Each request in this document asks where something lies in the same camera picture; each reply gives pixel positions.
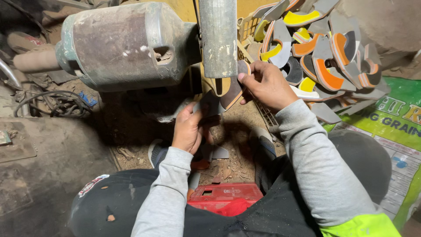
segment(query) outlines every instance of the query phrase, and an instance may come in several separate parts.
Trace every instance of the gray long-sleeve shirt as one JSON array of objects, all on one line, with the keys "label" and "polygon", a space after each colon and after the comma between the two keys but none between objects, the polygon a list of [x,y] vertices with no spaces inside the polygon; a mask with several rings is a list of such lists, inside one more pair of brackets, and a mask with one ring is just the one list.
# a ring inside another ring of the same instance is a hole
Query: gray long-sleeve shirt
[{"label": "gray long-sleeve shirt", "polygon": [[[335,226],[381,208],[343,161],[303,100],[275,116],[301,194],[320,226]],[[136,218],[132,237],[182,236],[190,153],[170,147]]]}]

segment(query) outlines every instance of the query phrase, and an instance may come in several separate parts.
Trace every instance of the bench grinder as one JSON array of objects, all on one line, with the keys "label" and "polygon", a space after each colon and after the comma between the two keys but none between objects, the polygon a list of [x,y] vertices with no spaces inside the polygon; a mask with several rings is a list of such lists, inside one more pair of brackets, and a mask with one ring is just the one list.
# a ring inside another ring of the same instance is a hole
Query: bench grinder
[{"label": "bench grinder", "polygon": [[202,60],[207,78],[236,76],[237,1],[199,0],[199,13],[200,27],[166,3],[82,11],[65,19],[55,51],[13,61],[27,73],[63,69],[99,92],[178,85]]}]

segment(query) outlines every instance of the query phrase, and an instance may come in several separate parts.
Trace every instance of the shoe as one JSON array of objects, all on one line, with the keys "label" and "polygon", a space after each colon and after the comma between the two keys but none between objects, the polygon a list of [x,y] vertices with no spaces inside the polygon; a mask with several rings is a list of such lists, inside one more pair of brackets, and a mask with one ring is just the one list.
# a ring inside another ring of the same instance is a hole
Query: shoe
[{"label": "shoe", "polygon": [[152,168],[158,169],[159,164],[165,159],[170,143],[162,139],[155,139],[149,145],[148,157]]},{"label": "shoe", "polygon": [[268,171],[273,160],[276,159],[275,145],[269,132],[261,127],[254,127],[250,132],[250,146],[253,154],[253,161],[256,165],[254,176],[257,186],[264,192],[269,190],[268,182],[262,180],[268,179]]}]

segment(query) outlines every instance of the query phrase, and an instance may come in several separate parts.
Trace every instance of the person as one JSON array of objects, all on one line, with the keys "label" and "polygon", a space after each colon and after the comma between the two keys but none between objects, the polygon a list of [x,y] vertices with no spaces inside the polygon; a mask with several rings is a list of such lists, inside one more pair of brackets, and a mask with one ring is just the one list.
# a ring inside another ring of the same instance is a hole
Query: person
[{"label": "person", "polygon": [[256,183],[266,194],[234,217],[200,210],[187,202],[190,162],[207,135],[206,111],[193,104],[177,116],[171,147],[159,152],[155,169],[100,176],[75,197],[69,226],[84,236],[325,236],[398,237],[379,206],[391,178],[387,152],[371,137],[331,132],[329,137],[280,70],[256,61],[238,79],[276,114],[286,155],[275,156],[271,137],[253,129],[250,142]]}]

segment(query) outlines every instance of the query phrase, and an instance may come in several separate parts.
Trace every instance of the patch logo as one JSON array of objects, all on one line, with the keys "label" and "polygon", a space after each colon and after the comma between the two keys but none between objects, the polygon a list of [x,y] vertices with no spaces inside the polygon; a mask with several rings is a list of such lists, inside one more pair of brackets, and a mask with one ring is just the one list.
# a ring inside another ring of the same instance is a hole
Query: patch logo
[{"label": "patch logo", "polygon": [[78,193],[79,197],[83,197],[87,192],[89,192],[89,190],[99,181],[108,178],[109,175],[100,175],[98,177],[96,177],[94,180],[92,180],[91,182],[89,182],[88,184],[85,185],[85,187],[83,187],[83,189]]}]

